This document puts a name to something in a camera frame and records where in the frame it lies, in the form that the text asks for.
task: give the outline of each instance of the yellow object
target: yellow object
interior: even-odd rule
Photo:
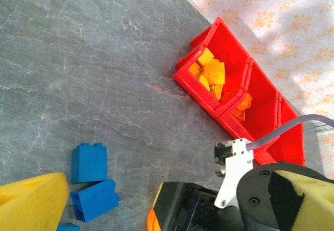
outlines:
[[[214,97],[217,100],[220,100],[222,91],[223,91],[223,85],[222,84],[211,85],[210,86],[210,92],[211,92],[211,94],[214,95]]]
[[[159,187],[159,189],[158,189],[158,192],[157,192],[156,198],[154,199],[154,202],[153,202],[152,208],[154,208],[154,206],[155,206],[155,204],[156,204],[156,202],[157,202],[157,199],[158,199],[158,197],[159,197],[160,191],[161,191],[161,189],[162,189],[162,185],[163,185],[163,183],[161,183],[161,184],[160,184],[160,187]]]
[[[288,179],[295,192],[305,194],[291,231],[334,229],[334,184],[287,171],[276,171]]]
[[[197,59],[197,61],[204,66],[206,63],[209,63],[213,59],[213,54],[209,51],[208,48],[205,48],[203,54]]]
[[[206,87],[206,89],[210,91],[210,87],[209,87],[207,78],[205,78],[203,75],[200,75],[199,82],[202,83],[204,87]]]
[[[208,79],[209,85],[225,84],[225,65],[220,62],[206,63],[203,70],[203,75]]]
[[[246,94],[246,99],[237,107],[240,110],[246,110],[251,106],[252,97],[250,94]]]
[[[63,173],[0,186],[1,231],[55,231],[68,199]]]
[[[200,75],[202,74],[202,68],[197,64],[197,63],[193,63],[190,67],[189,67],[189,71],[197,77],[197,79],[199,79]]]

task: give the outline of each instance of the blue block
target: blue block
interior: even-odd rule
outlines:
[[[106,147],[81,143],[72,151],[71,183],[87,183],[107,179]]]
[[[56,231],[80,231],[80,227],[72,223],[62,223],[58,225]]]
[[[77,220],[89,222],[117,207],[120,197],[115,192],[115,185],[108,179],[79,192],[71,192]]]

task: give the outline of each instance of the red plastic tray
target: red plastic tray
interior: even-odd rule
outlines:
[[[285,98],[282,98],[282,124],[298,117],[298,114],[290,106]],[[263,162],[285,161],[305,166],[305,150],[304,150],[304,127],[299,124],[289,131],[285,132],[280,138],[268,148],[257,149],[255,159],[259,160],[266,157]]]
[[[176,64],[178,71],[174,78],[232,137],[254,141],[281,126],[281,122],[296,117],[295,111],[221,18],[217,18],[211,27],[190,44],[192,49],[189,54]],[[189,71],[189,67],[205,48],[225,63],[225,85],[219,101]],[[240,123],[232,116],[232,111],[243,102],[247,93],[253,98],[252,105],[245,111],[246,120]],[[260,164],[286,161],[304,165],[303,126],[299,125],[282,136],[257,149],[255,159]]]

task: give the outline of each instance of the gray table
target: gray table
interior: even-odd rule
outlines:
[[[145,230],[161,181],[218,189],[213,145],[229,136],[171,78],[188,42],[209,26],[191,4],[0,1],[1,184],[51,172],[69,178],[72,149],[102,142],[122,201],[87,224],[73,220],[69,201],[62,221],[82,231]],[[320,164],[316,141],[310,150]]]

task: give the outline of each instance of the metal bracket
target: metal bracket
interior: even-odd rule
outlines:
[[[223,163],[219,163],[221,175],[224,175],[224,181],[219,189],[214,205],[224,209],[227,206],[236,206],[236,188],[240,179],[250,170],[253,169],[253,151],[247,151],[246,144],[250,143],[245,138],[234,141],[220,143],[225,149],[230,148],[232,156],[224,158]]]

